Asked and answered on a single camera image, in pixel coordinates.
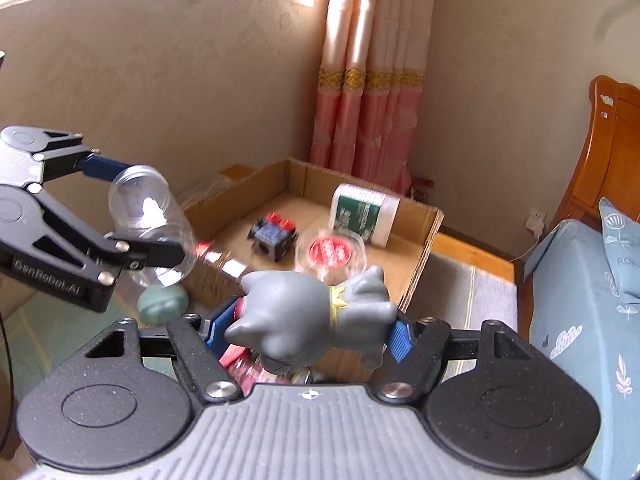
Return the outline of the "white green medicine bottle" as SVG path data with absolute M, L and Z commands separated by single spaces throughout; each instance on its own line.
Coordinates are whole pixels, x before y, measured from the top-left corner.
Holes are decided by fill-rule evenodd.
M 385 247 L 399 204 L 397 196 L 343 183 L 331 200 L 329 228 L 354 232 L 366 244 Z

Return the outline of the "grey green checked mat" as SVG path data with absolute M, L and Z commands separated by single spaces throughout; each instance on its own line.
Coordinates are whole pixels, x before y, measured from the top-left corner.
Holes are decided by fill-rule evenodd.
M 461 263 L 442 252 L 446 238 L 436 233 L 408 310 L 412 318 L 441 318 L 454 328 L 476 330 L 486 318 L 518 325 L 512 278 L 498 278 L 475 263 Z M 136 318 L 142 289 L 129 276 L 117 284 L 108 310 L 93 313 L 12 280 L 1 280 L 1 406 L 21 398 L 55 365 L 118 318 Z M 194 307 L 212 310 L 191 298 Z

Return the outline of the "wooden bed headboard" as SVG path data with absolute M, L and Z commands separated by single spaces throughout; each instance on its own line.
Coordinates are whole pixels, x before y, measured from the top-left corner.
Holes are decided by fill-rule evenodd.
M 590 82 L 588 133 L 552 226 L 574 219 L 600 228 L 602 197 L 639 219 L 640 92 L 632 84 L 599 75 Z

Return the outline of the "grey figurine toy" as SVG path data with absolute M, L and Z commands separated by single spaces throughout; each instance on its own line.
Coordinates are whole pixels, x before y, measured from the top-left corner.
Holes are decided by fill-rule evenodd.
M 382 365 L 397 306 L 380 266 L 333 286 L 295 271 L 255 271 L 241 287 L 242 308 L 224 338 L 257 352 L 270 373 L 313 366 L 332 349 L 358 352 L 368 370 Z

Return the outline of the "yellow bottle silver cap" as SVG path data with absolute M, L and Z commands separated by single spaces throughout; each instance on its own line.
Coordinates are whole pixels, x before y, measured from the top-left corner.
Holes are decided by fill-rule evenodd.
M 248 265 L 234 258 L 231 252 L 224 252 L 214 246 L 213 242 L 199 242 L 195 247 L 195 255 L 204 263 L 212 266 L 228 278 L 239 281 L 248 270 Z

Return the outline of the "mint green oval case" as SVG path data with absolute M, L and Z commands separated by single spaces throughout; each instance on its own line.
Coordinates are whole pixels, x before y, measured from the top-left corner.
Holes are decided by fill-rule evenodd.
M 188 293 L 180 284 L 168 287 L 154 285 L 142 292 L 137 308 L 143 323 L 160 326 L 181 318 L 189 309 L 189 302 Z

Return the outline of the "red toy train block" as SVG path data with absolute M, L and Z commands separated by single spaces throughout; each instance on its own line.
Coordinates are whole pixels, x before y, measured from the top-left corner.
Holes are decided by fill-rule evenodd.
M 262 374 L 262 364 L 259 362 L 258 355 L 249 348 L 236 344 L 228 345 L 219 362 L 244 394 L 250 393 Z

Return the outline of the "wall power socket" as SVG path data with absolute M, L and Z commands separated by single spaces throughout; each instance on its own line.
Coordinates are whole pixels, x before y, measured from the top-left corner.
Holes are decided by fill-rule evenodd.
M 527 231 L 533 234 L 536 240 L 539 240 L 542 234 L 544 234 L 544 229 L 546 228 L 546 222 L 544 222 L 544 220 L 546 220 L 546 217 L 547 215 L 544 212 L 535 208 L 529 211 L 525 227 Z

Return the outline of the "clear round box red label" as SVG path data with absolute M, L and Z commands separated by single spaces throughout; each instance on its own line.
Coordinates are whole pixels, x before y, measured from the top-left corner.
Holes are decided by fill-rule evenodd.
M 366 245 L 350 231 L 308 229 L 295 247 L 294 269 L 333 286 L 367 269 Z

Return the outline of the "black toy block red wheels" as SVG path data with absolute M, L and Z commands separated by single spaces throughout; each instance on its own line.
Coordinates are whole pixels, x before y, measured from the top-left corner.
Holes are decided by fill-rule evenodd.
M 296 224 L 283 218 L 280 212 L 271 211 L 252 225 L 247 233 L 256 254 L 273 262 L 280 262 L 297 240 Z

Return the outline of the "blue pillow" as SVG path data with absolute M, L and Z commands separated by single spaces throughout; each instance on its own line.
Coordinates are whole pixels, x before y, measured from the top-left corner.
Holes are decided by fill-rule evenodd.
M 620 298 L 638 304 L 640 297 L 639 223 L 617 210 L 606 198 L 599 202 L 604 252 Z

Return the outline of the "pink curtain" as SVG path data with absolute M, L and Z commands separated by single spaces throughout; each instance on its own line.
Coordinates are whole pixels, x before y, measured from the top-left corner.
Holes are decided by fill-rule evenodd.
M 329 0 L 313 164 L 408 191 L 433 8 L 434 0 Z

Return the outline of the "pink keychain charm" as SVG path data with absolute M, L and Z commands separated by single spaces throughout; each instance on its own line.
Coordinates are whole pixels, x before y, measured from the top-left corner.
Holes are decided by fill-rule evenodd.
M 243 353 L 228 368 L 228 372 L 240 386 L 244 396 L 248 396 L 254 385 L 311 385 L 323 382 L 326 375 L 313 368 L 290 368 L 283 374 L 272 374 L 265 370 L 255 353 Z

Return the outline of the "clear plastic jar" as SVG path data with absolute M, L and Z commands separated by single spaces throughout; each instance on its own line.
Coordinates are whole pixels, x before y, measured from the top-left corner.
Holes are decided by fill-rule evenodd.
M 194 268 L 196 239 L 191 225 L 175 200 L 165 178 L 150 166 L 122 170 L 108 190 L 108 209 L 118 234 L 137 240 L 179 243 L 182 263 L 134 272 L 142 287 L 169 287 L 182 281 Z

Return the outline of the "open cardboard box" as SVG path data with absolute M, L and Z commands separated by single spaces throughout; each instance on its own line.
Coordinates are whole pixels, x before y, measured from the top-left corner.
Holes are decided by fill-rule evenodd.
M 362 244 L 351 232 L 331 228 L 332 198 L 342 184 L 378 187 L 346 174 L 285 159 L 257 170 L 218 194 L 191 200 L 184 207 L 200 258 L 183 284 L 191 298 L 213 308 L 241 292 L 240 279 L 252 271 L 294 270 L 336 285 L 369 266 L 380 266 L 385 285 L 401 311 L 407 311 L 444 215 L 434 207 L 394 195 L 396 214 L 386 223 L 385 246 Z M 274 262 L 254 247 L 250 228 L 268 214 L 294 223 L 298 239 Z

